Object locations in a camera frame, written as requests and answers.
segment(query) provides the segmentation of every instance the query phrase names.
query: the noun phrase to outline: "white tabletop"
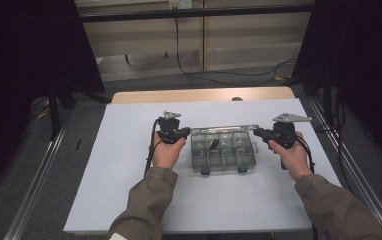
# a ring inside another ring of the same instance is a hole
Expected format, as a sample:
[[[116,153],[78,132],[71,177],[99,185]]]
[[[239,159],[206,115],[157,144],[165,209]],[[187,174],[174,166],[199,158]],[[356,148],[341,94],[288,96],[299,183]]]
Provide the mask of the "white tabletop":
[[[111,104],[107,106],[88,165],[64,231],[106,234],[126,208],[129,189],[143,177],[154,120],[179,112],[180,127],[258,124],[272,128],[284,112],[306,116],[298,99],[242,102]],[[295,123],[308,142],[315,171],[340,185],[310,123]],[[262,139],[250,133],[259,152],[245,174],[203,177],[193,173],[191,144],[174,167],[179,178],[163,217],[165,233],[286,231],[311,228],[294,181]]]

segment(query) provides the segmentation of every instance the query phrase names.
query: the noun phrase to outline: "sleeve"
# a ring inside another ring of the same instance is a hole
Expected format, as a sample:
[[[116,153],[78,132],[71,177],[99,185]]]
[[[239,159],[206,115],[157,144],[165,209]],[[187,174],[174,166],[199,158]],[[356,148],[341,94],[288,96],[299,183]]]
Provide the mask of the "sleeve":
[[[307,175],[295,185],[306,213],[328,239],[382,239],[382,225],[344,188],[320,175]]]
[[[150,168],[129,191],[127,208],[113,221],[108,238],[117,233],[130,240],[162,239],[161,219],[172,201],[177,179],[169,169]]]

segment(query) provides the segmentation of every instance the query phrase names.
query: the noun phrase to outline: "dark background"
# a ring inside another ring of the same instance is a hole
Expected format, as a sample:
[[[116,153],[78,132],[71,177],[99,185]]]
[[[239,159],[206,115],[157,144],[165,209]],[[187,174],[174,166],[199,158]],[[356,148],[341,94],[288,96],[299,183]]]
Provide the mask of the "dark background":
[[[316,1],[293,75],[315,95],[328,78],[382,144],[382,1]]]
[[[51,21],[66,16],[78,16],[73,0],[0,0],[0,170],[50,81],[60,92],[74,90],[67,82],[104,91],[82,24]]]

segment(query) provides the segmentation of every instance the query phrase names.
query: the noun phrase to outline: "metal rail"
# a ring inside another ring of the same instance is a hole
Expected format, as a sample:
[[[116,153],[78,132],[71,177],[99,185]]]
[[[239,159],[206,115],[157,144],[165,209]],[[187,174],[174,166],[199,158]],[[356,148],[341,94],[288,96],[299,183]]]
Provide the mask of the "metal rail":
[[[295,5],[273,5],[262,7],[243,8],[198,8],[198,9],[178,9],[178,10],[158,10],[145,12],[128,13],[104,13],[104,14],[81,14],[79,17],[44,17],[29,18],[33,23],[91,23],[91,22],[116,22],[148,19],[167,18],[191,18],[191,17],[214,17],[233,15],[257,15],[257,14],[278,14],[278,13],[298,13],[311,12],[314,4]]]
[[[17,213],[10,224],[10,227],[4,236],[4,240],[19,240],[22,236],[23,230],[26,227],[29,216],[32,213],[33,207],[35,206],[38,195],[44,185],[45,178],[51,167],[51,163],[57,153],[60,146],[61,140],[63,139],[64,133],[66,131],[66,125],[72,115],[73,110],[67,110],[66,116],[63,119],[63,123],[59,133],[56,135],[55,139],[50,142],[47,152],[38,168],[38,171],[29,186],[28,192],[17,210]]]
[[[327,121],[323,117],[323,109],[321,107],[321,104],[318,101],[314,100],[312,100],[310,104],[313,110],[315,111],[317,118],[322,123],[322,126],[324,126],[324,130],[328,130],[328,128],[326,127],[328,126]],[[338,153],[339,136],[337,131],[327,131],[327,134],[332,145]],[[347,172],[352,178],[354,184],[359,190],[368,208],[375,215],[378,221],[382,224],[382,202],[379,200],[378,196],[375,194],[369,183],[366,181],[365,177],[362,174],[362,171],[357,166],[356,161],[354,160],[344,143],[341,143],[341,148],[342,160]]]

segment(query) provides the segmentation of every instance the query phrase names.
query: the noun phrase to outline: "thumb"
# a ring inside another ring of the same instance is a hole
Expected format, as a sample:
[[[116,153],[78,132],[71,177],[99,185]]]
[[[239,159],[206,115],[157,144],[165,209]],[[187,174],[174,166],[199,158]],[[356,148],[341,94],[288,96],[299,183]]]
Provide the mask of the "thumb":
[[[279,155],[281,155],[284,151],[286,151],[285,148],[283,148],[274,140],[269,140],[268,145],[270,148],[272,148],[274,152],[278,153]]]

